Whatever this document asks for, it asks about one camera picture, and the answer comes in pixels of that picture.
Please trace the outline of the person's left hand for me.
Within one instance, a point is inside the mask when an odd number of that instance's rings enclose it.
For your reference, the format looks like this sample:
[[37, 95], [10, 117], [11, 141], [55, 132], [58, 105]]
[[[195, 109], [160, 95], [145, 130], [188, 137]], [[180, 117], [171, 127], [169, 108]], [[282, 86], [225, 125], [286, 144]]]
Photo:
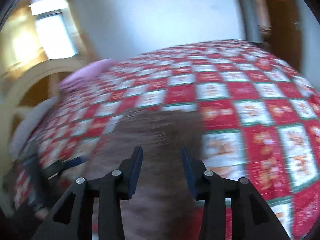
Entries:
[[49, 211], [47, 208], [39, 209], [35, 212], [35, 217], [39, 220], [44, 220], [46, 216], [49, 214]]

